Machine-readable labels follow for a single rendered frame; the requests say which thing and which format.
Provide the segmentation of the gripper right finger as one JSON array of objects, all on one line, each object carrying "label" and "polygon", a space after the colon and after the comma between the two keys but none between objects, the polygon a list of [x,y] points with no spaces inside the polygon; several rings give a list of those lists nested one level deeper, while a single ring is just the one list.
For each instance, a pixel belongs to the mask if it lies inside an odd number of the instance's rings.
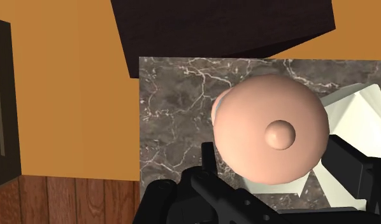
[{"label": "gripper right finger", "polygon": [[368,157],[331,134],[322,165],[351,196],[366,200],[366,211],[379,215],[381,224],[381,158]]}]

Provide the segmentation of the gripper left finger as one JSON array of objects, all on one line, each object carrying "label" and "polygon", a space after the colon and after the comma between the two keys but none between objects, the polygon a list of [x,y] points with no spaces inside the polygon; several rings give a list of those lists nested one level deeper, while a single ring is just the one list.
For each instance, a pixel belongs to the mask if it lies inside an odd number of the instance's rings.
[{"label": "gripper left finger", "polygon": [[151,182],[133,224],[291,224],[244,188],[217,176],[212,142],[201,144],[202,165],[182,172],[179,183]]}]

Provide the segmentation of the white angular folded object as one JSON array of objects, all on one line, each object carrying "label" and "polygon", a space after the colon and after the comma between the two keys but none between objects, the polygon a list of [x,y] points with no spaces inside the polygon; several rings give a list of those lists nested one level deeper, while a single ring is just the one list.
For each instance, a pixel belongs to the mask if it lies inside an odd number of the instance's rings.
[{"label": "white angular folded object", "polygon": [[[356,83],[321,99],[336,134],[370,157],[381,158],[381,90],[377,84]],[[318,163],[313,169],[331,207],[364,210],[366,201],[356,199]]]}]

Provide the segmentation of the pink round lidded pot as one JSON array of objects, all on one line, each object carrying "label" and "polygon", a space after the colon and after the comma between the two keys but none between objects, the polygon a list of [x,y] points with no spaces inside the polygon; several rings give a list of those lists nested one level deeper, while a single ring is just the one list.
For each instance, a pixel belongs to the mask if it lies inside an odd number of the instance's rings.
[{"label": "pink round lidded pot", "polygon": [[240,176],[267,185],[305,176],[329,137],[320,99],[283,75],[254,76],[226,90],[214,104],[212,120],[223,161]]}]

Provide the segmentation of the dark brown cabinet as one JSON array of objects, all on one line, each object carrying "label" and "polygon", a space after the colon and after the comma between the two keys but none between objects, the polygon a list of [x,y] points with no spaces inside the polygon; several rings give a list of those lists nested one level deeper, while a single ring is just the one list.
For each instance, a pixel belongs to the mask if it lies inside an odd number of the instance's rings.
[{"label": "dark brown cabinet", "polygon": [[20,175],[11,26],[0,20],[0,186]]}]

